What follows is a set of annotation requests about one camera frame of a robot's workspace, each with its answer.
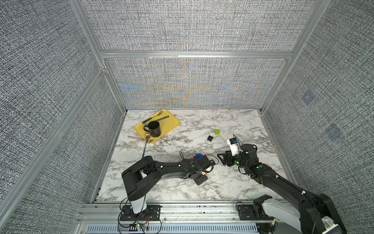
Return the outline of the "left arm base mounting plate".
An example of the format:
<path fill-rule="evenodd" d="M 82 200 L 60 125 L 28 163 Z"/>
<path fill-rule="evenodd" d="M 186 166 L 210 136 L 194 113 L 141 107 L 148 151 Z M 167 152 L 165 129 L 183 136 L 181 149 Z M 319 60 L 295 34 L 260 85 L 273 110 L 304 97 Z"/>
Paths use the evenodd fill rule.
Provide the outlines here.
<path fill-rule="evenodd" d="M 139 214 L 135 214 L 132 210 L 132 206 L 125 205 L 122 207 L 120 221 L 140 221 L 150 220 L 158 221 L 161 214 L 161 205 L 148 205 L 147 208 Z"/>

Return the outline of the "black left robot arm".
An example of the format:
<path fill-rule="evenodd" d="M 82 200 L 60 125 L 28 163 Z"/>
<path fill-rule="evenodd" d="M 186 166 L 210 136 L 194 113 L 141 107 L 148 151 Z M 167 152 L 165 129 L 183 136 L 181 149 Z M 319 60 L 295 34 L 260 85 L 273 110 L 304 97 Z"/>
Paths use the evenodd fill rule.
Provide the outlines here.
<path fill-rule="evenodd" d="M 209 160 L 206 155 L 191 159 L 182 157 L 178 162 L 160 162 L 151 156 L 143 157 L 121 174 L 132 213 L 139 215 L 146 212 L 146 195 L 159 181 L 192 179 L 200 186 L 215 165 L 215 161 Z"/>

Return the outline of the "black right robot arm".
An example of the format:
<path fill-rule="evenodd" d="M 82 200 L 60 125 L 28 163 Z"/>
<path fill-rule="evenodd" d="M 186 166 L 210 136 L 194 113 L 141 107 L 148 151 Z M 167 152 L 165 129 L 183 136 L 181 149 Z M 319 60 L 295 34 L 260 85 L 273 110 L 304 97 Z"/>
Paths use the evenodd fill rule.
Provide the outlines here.
<path fill-rule="evenodd" d="M 277 205 L 272 196 L 263 195 L 253 201 L 252 215 L 255 218 L 277 218 L 303 234 L 347 233 L 330 197 L 316 195 L 280 176 L 270 166 L 259 161 L 257 150 L 253 144 L 234 144 L 230 151 L 217 155 L 223 165 L 243 169 L 243 174 L 290 203 L 289 206 Z"/>

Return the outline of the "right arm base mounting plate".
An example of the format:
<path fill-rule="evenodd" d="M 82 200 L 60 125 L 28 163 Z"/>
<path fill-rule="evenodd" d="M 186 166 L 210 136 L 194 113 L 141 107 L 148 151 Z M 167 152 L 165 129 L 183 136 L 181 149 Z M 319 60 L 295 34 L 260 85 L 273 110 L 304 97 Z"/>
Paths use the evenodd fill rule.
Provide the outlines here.
<path fill-rule="evenodd" d="M 238 202 L 235 205 L 241 221 L 273 221 L 274 218 L 265 214 L 255 214 L 253 205 Z"/>

